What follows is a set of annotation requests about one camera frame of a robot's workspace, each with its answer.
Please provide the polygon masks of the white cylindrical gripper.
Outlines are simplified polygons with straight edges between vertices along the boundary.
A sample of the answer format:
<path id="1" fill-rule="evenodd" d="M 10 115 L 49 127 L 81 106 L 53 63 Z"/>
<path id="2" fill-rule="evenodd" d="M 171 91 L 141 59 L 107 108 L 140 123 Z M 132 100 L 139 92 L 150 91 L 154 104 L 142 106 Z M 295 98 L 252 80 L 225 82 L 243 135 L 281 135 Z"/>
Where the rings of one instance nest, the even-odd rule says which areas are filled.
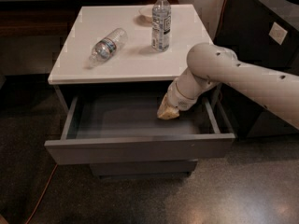
<path id="1" fill-rule="evenodd" d="M 179 111 L 189 110 L 196 102 L 196 99 L 189 99 L 179 92 L 175 79 L 167 89 L 167 93 L 158 108 L 157 117 L 163 120 L 176 119 L 179 116 Z"/>

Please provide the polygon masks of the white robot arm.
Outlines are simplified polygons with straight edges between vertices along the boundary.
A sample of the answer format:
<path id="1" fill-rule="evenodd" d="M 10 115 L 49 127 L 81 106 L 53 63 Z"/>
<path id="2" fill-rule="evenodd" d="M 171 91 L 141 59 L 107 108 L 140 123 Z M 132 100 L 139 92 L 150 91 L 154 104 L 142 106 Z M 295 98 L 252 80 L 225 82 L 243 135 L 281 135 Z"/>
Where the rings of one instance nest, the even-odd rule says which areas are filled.
<path id="1" fill-rule="evenodd" d="M 200 95 L 223 83 L 299 129 L 299 76 L 243 63 L 232 50 L 208 43 L 193 46 L 186 62 L 167 89 L 159 119 L 177 118 Z"/>

